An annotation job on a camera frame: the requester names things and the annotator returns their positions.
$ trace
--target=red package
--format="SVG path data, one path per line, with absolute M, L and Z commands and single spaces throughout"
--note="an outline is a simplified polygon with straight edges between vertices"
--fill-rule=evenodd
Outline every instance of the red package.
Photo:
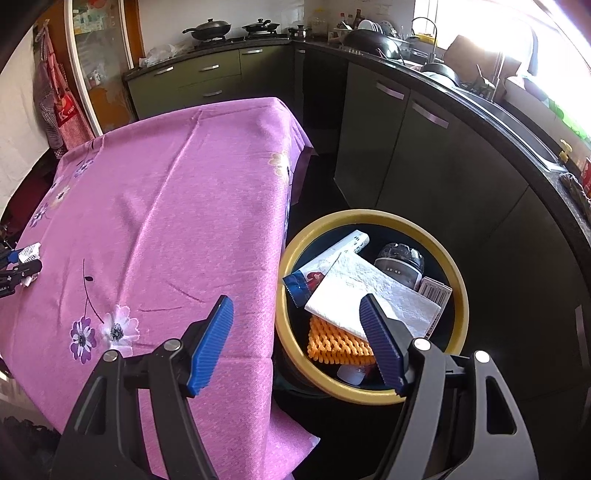
M 585 158 L 585 165 L 581 174 L 581 185 L 583 185 L 585 195 L 589 197 L 589 190 L 591 190 L 591 161 L 588 158 Z

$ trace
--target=floral pattern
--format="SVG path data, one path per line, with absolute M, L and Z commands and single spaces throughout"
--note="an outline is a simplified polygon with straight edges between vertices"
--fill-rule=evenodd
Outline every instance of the floral pattern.
M 287 153 L 273 153 L 269 160 L 269 165 L 275 167 L 275 175 L 281 177 L 286 184 L 290 182 L 290 161 Z
M 63 175 L 60 175 L 58 178 L 56 178 L 55 181 L 53 182 L 53 185 L 51 185 L 51 187 L 49 187 L 49 191 L 47 193 L 48 194 L 52 193 L 63 179 L 64 179 Z
M 70 191 L 70 187 L 68 185 L 66 185 L 64 188 L 62 188 L 60 193 L 58 193 L 56 195 L 56 197 L 53 199 L 51 206 L 52 207 L 58 206 L 61 203 L 61 201 L 64 199 L 64 197 L 66 196 L 66 193 L 68 193 L 69 191 Z
M 37 209 L 37 211 L 31 218 L 31 227 L 34 227 L 36 224 L 39 223 L 39 221 L 43 218 L 48 208 L 49 205 L 47 203 L 44 203 Z
M 103 317 L 100 336 L 108 350 L 118 350 L 123 356 L 133 355 L 132 344 L 139 339 L 136 318 L 129 317 L 129 307 L 116 305 L 113 313 Z
M 70 352 L 74 355 L 74 360 L 80 359 L 84 365 L 92 358 L 91 350 L 96 347 L 95 330 L 90 327 L 90 319 L 82 317 L 74 322 L 70 336 L 72 337 Z
M 74 178 L 77 179 L 80 175 L 82 175 L 88 167 L 90 167 L 95 161 L 93 159 L 85 160 L 80 167 L 74 172 Z

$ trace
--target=plastic bag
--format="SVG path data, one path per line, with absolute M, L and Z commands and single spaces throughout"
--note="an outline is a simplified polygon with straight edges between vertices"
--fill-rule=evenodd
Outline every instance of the plastic bag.
M 173 59 L 193 49 L 193 42 L 186 40 L 175 45 L 167 44 L 152 48 L 146 58 L 139 60 L 139 66 L 142 68 L 152 67 L 163 61 Z

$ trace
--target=pink tablecloth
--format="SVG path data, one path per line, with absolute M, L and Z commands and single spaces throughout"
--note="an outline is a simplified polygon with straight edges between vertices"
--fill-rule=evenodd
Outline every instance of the pink tablecloth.
M 271 405 L 271 352 L 290 171 L 309 146 L 280 101 L 254 99 L 148 119 L 62 159 L 20 242 L 41 242 L 43 271 L 0 300 L 0 352 L 59 430 L 103 351 L 151 352 L 226 294 L 235 322 L 190 402 L 214 467 L 280 480 L 308 455 L 317 439 Z M 143 396 L 164 475 L 148 411 Z

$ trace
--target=window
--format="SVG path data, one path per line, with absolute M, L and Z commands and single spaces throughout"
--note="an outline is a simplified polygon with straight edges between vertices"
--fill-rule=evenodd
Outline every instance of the window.
M 486 50 L 503 50 L 519 60 L 518 74 L 527 74 L 535 32 L 535 82 L 591 134 L 587 63 L 533 0 L 416 0 L 418 16 L 436 22 L 440 48 L 448 48 L 457 35 L 463 35 Z M 415 32 L 433 33 L 433 26 L 425 20 L 416 20 L 413 27 Z

